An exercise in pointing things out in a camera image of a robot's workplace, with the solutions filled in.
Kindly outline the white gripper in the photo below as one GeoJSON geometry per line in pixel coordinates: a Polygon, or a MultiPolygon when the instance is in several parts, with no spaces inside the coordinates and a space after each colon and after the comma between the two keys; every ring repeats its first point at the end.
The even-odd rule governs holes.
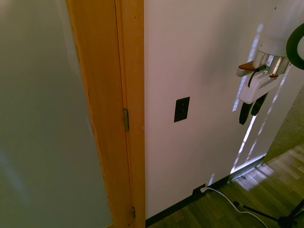
{"type": "Polygon", "coordinates": [[[283,74],[269,74],[266,69],[256,72],[252,68],[239,66],[238,76],[248,76],[238,96],[239,100],[243,102],[239,115],[239,123],[244,125],[251,110],[251,103],[255,102],[251,114],[256,116],[268,92],[280,84],[283,74]]]}

